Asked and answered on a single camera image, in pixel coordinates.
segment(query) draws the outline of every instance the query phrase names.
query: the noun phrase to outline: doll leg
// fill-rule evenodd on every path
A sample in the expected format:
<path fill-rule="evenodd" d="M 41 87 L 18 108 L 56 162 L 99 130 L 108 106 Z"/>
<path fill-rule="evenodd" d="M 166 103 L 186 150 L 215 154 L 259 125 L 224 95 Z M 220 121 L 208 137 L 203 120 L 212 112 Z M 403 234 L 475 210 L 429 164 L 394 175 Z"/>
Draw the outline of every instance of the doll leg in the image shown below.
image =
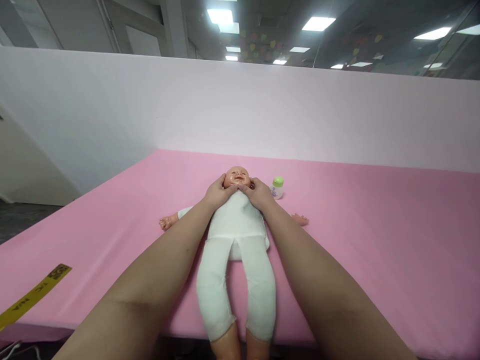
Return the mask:
<path fill-rule="evenodd" d="M 233 239 L 208 239 L 196 278 L 201 316 L 217 359 L 240 359 L 237 325 L 230 309 L 225 280 L 232 243 Z"/>
<path fill-rule="evenodd" d="M 276 317 L 274 272 L 263 237 L 243 238 L 238 244 L 248 286 L 247 359 L 268 359 Z"/>

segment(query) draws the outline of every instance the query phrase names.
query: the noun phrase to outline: doll foot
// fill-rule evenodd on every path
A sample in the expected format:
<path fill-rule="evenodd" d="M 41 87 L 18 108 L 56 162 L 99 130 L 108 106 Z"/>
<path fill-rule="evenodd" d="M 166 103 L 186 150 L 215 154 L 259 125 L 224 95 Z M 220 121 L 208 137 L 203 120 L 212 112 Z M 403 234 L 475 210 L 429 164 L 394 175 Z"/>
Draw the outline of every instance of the doll foot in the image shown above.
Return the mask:
<path fill-rule="evenodd" d="M 291 216 L 293 220 L 300 226 L 305 226 L 309 223 L 310 220 L 308 220 L 305 216 L 300 216 L 297 213 Z"/>
<path fill-rule="evenodd" d="M 270 341 L 262 341 L 246 330 L 246 360 L 268 360 L 270 358 Z"/>
<path fill-rule="evenodd" d="M 221 338 L 210 343 L 216 360 L 241 360 L 237 323 L 234 322 Z"/>
<path fill-rule="evenodd" d="M 170 220 L 170 216 L 162 217 L 158 223 L 160 224 L 160 227 L 163 231 L 167 231 L 172 227 L 172 221 Z"/>

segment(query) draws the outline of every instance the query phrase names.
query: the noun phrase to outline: green bottle cap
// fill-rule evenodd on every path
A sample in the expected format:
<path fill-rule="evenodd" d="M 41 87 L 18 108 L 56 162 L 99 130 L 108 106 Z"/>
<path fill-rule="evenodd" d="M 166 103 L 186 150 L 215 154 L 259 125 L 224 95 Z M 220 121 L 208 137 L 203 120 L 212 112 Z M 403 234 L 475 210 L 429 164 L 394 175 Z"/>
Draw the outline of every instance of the green bottle cap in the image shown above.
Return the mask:
<path fill-rule="evenodd" d="M 281 176 L 277 176 L 276 178 L 273 179 L 273 186 L 276 186 L 277 188 L 281 188 L 284 185 L 284 178 Z"/>

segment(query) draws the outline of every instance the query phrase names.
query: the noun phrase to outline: yellow tape measure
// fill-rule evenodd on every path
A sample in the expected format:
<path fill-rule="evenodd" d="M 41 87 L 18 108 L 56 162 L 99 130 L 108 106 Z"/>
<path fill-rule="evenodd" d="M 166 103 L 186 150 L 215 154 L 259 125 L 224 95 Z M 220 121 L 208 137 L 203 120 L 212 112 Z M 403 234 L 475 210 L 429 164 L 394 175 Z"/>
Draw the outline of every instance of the yellow tape measure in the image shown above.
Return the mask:
<path fill-rule="evenodd" d="M 58 265 L 37 286 L 2 313 L 0 315 L 0 332 L 5 329 L 7 325 L 15 323 L 25 315 L 28 310 L 33 308 L 70 270 L 72 270 L 70 266 L 64 264 Z"/>

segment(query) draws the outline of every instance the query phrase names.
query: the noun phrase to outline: white cloth body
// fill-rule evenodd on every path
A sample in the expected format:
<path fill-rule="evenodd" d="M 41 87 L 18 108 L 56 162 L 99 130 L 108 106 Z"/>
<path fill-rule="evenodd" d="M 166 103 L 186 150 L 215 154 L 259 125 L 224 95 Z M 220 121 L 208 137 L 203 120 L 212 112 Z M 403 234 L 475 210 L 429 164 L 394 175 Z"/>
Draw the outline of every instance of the white cloth body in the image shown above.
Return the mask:
<path fill-rule="evenodd" d="M 179 211 L 178 218 L 190 209 Z M 200 312 L 210 341 L 224 335 L 235 321 L 225 279 L 228 260 L 243 262 L 248 287 L 246 327 L 259 340 L 272 338 L 276 290 L 267 255 L 269 245 L 262 214 L 241 191 L 213 214 L 196 279 Z"/>

